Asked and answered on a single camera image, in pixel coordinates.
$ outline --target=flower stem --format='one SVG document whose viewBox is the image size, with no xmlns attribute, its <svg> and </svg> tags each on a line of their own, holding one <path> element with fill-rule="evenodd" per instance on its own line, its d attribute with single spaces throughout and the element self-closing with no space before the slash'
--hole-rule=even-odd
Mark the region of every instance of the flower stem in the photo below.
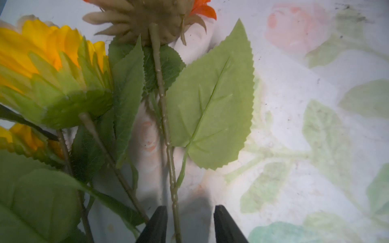
<svg viewBox="0 0 389 243">
<path fill-rule="evenodd" d="M 123 174 L 120 172 L 120 170 L 118 170 L 116 168 L 115 160 L 113 159 L 112 155 L 109 153 L 109 151 L 107 150 L 107 148 L 105 147 L 105 145 L 101 141 L 100 136 L 96 130 L 96 126 L 93 123 L 91 116 L 88 113 L 80 113 L 79 118 L 83 122 L 85 128 L 90 132 L 90 134 L 92 135 L 93 139 L 96 141 L 96 143 L 98 144 L 98 146 L 100 147 L 102 152 L 107 157 L 108 163 L 112 167 L 112 169 L 114 170 L 114 173 L 115 173 L 117 179 L 119 180 L 120 184 L 122 185 L 124 191 L 127 193 L 129 199 L 133 203 L 136 210 L 139 212 L 143 221 L 147 224 L 149 222 L 149 217 L 147 216 L 146 211 L 144 210 L 144 208 L 141 206 L 140 202 L 136 198 L 133 189 L 130 187 L 130 185 L 128 185 Z"/>
<path fill-rule="evenodd" d="M 73 170 L 72 170 L 72 165 L 70 163 L 70 156 L 69 156 L 69 150 L 68 147 L 66 146 L 65 138 L 63 137 L 62 130 L 57 130 L 57 136 L 58 140 L 61 144 L 61 149 L 63 151 L 63 156 L 65 157 L 65 163 L 66 167 L 68 169 L 68 173 L 74 177 Z M 85 235 L 87 238 L 87 243 L 94 243 L 95 241 L 93 240 L 93 235 L 91 231 L 91 226 L 89 225 L 88 221 L 88 213 L 85 209 L 84 202 L 82 199 L 82 194 L 80 191 L 77 191 L 77 201 L 78 201 L 78 206 L 79 210 L 81 212 L 81 220 L 82 224 L 84 225 L 84 230 L 85 230 Z"/>
<path fill-rule="evenodd" d="M 173 208 L 175 239 L 177 243 L 182 243 L 179 209 L 178 209 L 178 196 L 177 196 L 178 188 L 176 187 L 175 168 L 173 162 L 173 147 L 170 140 L 170 129 L 169 129 L 166 99 L 165 99 L 165 84 L 163 81 L 162 70 L 161 70 L 161 58 L 159 56 L 159 49 L 161 48 L 161 40 L 159 38 L 158 24 L 151 23 L 149 25 L 149 32 L 150 32 L 151 45 L 152 45 L 152 50 L 154 55 L 155 72 L 157 74 L 159 101 L 161 102 L 161 111 L 162 111 L 162 127 L 163 127 L 163 132 L 165 134 L 166 153 L 168 157 L 170 194 L 173 202 L 172 208 Z"/>
</svg>

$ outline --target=flower head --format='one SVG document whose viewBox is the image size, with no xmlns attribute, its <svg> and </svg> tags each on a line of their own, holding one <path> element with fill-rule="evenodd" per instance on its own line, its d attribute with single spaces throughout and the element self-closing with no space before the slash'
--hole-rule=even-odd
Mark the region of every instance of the flower head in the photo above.
<svg viewBox="0 0 389 243">
<path fill-rule="evenodd" d="M 47 139 L 27 125 L 17 123 L 10 129 L 0 126 L 0 149 L 33 157 L 56 167 L 63 165 L 59 142 Z"/>
<path fill-rule="evenodd" d="M 91 24 L 112 23 L 109 28 L 96 33 L 112 35 L 118 42 L 135 44 L 139 35 L 142 45 L 151 45 L 150 23 L 159 25 L 161 45 L 175 41 L 188 26 L 204 21 L 195 14 L 216 19 L 213 8 L 207 5 L 210 0 L 84 0 L 99 6 L 102 12 L 92 12 L 83 17 Z"/>
<path fill-rule="evenodd" d="M 92 44 L 69 26 L 29 19 L 0 27 L 0 103 L 53 129 L 97 117 L 112 106 L 112 79 L 104 42 Z"/>
</svg>

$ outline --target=light green leaf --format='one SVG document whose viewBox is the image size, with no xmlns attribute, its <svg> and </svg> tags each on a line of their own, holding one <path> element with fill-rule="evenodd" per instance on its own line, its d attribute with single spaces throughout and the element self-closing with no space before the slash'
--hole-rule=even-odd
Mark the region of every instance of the light green leaf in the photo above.
<svg viewBox="0 0 389 243">
<path fill-rule="evenodd" d="M 126 227 L 134 231 L 135 226 L 143 223 L 139 214 L 117 201 L 111 196 L 105 195 L 95 189 L 88 187 L 87 185 L 77 181 L 73 177 L 60 171 L 50 171 L 47 169 L 37 169 L 32 172 L 35 177 L 39 178 L 35 181 L 35 184 L 47 185 L 48 182 L 52 185 L 58 185 L 62 187 L 69 187 L 77 190 L 84 191 L 91 196 L 99 200 L 104 206 L 111 209 L 114 213 L 118 214 L 123 220 Z"/>
<path fill-rule="evenodd" d="M 201 168 L 222 167 L 244 147 L 253 111 L 252 57 L 239 20 L 225 41 L 184 68 L 166 93 L 172 144 L 187 146 Z"/>
<path fill-rule="evenodd" d="M 96 129 L 105 147 L 111 151 L 114 140 L 114 111 L 110 109 L 96 121 Z M 71 157 L 76 179 L 90 182 L 105 164 L 105 154 L 84 126 L 79 126 L 72 144 Z"/>
<path fill-rule="evenodd" d="M 240 198 L 240 211 L 254 213 L 260 211 L 265 203 L 273 203 L 289 174 L 289 168 L 284 162 L 267 164 L 261 175 Z"/>
<path fill-rule="evenodd" d="M 389 79 L 370 81 L 350 89 L 339 106 L 365 117 L 389 118 Z"/>
<path fill-rule="evenodd" d="M 350 188 L 350 139 L 329 107 L 312 100 L 304 113 L 303 135 L 312 148 L 312 164 L 345 192 Z"/>
<path fill-rule="evenodd" d="M 321 46 L 310 51 L 305 58 L 308 59 L 308 67 L 325 66 L 333 62 L 347 47 L 342 44 L 339 37 L 331 35 Z"/>
<path fill-rule="evenodd" d="M 254 228 L 248 238 L 250 243 L 321 243 L 315 232 L 285 222 Z"/>
<path fill-rule="evenodd" d="M 113 67 L 117 62 L 130 53 L 134 47 L 135 45 L 132 44 L 118 44 L 114 41 L 111 42 L 109 45 L 109 60 L 111 67 Z M 158 83 L 151 46 L 143 47 L 143 52 L 146 80 L 144 95 L 146 95 L 154 89 L 157 89 Z M 161 46 L 160 56 L 163 81 L 165 82 L 165 89 L 167 90 L 178 77 L 180 72 L 184 69 L 185 63 L 181 60 L 180 55 L 168 45 Z"/>
<path fill-rule="evenodd" d="M 303 224 L 316 231 L 323 243 L 363 243 L 347 223 L 339 216 L 326 212 L 309 214 Z"/>
<path fill-rule="evenodd" d="M 25 156 L 0 150 L 0 242 L 57 243 L 77 226 L 76 190 L 35 172 L 52 168 Z"/>
<path fill-rule="evenodd" d="M 375 243 L 389 243 L 389 238 L 380 238 Z"/>
<path fill-rule="evenodd" d="M 0 105 L 0 119 L 28 125 L 34 128 L 35 130 L 37 130 L 38 132 L 40 132 L 41 134 L 43 134 L 44 136 L 46 136 L 48 139 L 53 141 L 58 141 L 58 137 L 55 136 L 54 134 L 49 133 L 48 131 L 45 131 L 42 128 L 40 128 L 39 126 L 25 120 L 21 115 L 11 111 L 10 109 L 8 109 L 3 105 Z"/>
<path fill-rule="evenodd" d="M 61 241 L 61 243 L 87 243 L 87 238 L 79 228 L 75 228 L 70 236 Z"/>
<path fill-rule="evenodd" d="M 123 165 L 126 158 L 133 123 L 142 100 L 145 85 L 143 58 L 139 38 L 134 49 L 118 61 L 112 69 L 115 85 L 114 129 L 116 135 L 116 166 L 118 168 Z"/>
<path fill-rule="evenodd" d="M 370 211 L 374 214 L 389 213 L 389 163 L 378 172 L 366 190 L 370 201 Z"/>
<path fill-rule="evenodd" d="M 354 8 L 348 6 L 340 10 L 336 15 L 336 29 L 344 36 L 363 39 L 363 24 L 366 17 L 358 13 Z"/>
</svg>

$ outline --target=pink rose print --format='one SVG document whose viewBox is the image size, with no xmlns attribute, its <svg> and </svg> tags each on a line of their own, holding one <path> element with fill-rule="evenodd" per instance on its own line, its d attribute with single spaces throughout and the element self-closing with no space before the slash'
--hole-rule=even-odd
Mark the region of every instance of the pink rose print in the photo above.
<svg viewBox="0 0 389 243">
<path fill-rule="evenodd" d="M 275 4 L 268 17 L 265 38 L 278 48 L 307 54 L 331 35 L 328 14 L 317 3 Z"/>
</svg>

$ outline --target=dark green leaf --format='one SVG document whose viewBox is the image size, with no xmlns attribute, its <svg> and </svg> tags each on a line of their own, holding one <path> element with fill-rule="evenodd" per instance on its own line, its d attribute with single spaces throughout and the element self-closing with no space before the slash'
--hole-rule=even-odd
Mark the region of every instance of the dark green leaf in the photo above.
<svg viewBox="0 0 389 243">
<path fill-rule="evenodd" d="M 111 151 L 114 144 L 113 109 L 99 117 L 95 124 L 101 140 L 106 148 Z M 82 182 L 90 182 L 105 163 L 105 154 L 84 126 L 78 127 L 72 144 L 71 157 L 74 176 Z"/>
<path fill-rule="evenodd" d="M 28 125 L 32 128 L 35 128 L 38 132 L 45 135 L 48 139 L 53 140 L 53 141 L 58 141 L 57 136 L 55 136 L 55 135 L 49 133 L 48 131 L 43 130 L 39 126 L 27 121 L 21 115 L 11 111 L 10 109 L 8 109 L 7 107 L 5 107 L 3 105 L 0 105 L 0 119 Z"/>
<path fill-rule="evenodd" d="M 109 60 L 111 69 L 113 66 L 123 59 L 135 46 L 132 44 L 117 44 L 112 42 L 109 45 Z M 152 48 L 150 46 L 143 47 L 144 52 L 144 70 L 145 70 L 145 88 L 143 96 L 150 93 L 154 89 L 158 88 L 154 58 L 152 54 Z M 184 69 L 185 64 L 181 60 L 180 55 L 168 45 L 161 46 L 161 68 L 163 80 L 165 82 L 165 89 L 167 90 L 175 79 L 178 77 L 180 72 Z"/>
<path fill-rule="evenodd" d="M 61 243 L 87 243 L 87 238 L 79 228 L 75 228 Z"/>
<path fill-rule="evenodd" d="M 389 213 L 389 163 L 378 172 L 366 191 L 370 201 L 370 211 L 374 214 Z"/>
<path fill-rule="evenodd" d="M 68 237 L 80 219 L 76 190 L 37 175 L 54 172 L 44 163 L 5 150 L 0 158 L 0 242 L 57 243 Z"/>
<path fill-rule="evenodd" d="M 142 100 L 145 75 L 140 39 L 134 49 L 112 69 L 115 84 L 114 129 L 116 135 L 116 166 L 120 168 L 127 155 L 135 116 Z"/>
<path fill-rule="evenodd" d="M 244 147 L 253 112 L 252 58 L 239 20 L 219 46 L 184 68 L 166 92 L 172 144 L 187 147 L 199 167 L 222 167 Z"/>
<path fill-rule="evenodd" d="M 143 223 L 139 214 L 129 207 L 125 206 L 121 202 L 117 201 L 111 196 L 105 195 L 101 192 L 96 191 L 95 189 L 88 187 L 87 185 L 77 181 L 73 177 L 69 176 L 60 171 L 50 171 L 47 169 L 38 169 L 33 172 L 36 177 L 39 177 L 39 183 L 42 185 L 47 184 L 47 181 L 52 184 L 70 187 L 77 190 L 82 190 L 91 196 L 99 200 L 104 206 L 111 209 L 114 213 L 118 214 L 124 224 L 133 231 L 135 226 Z"/>
</svg>

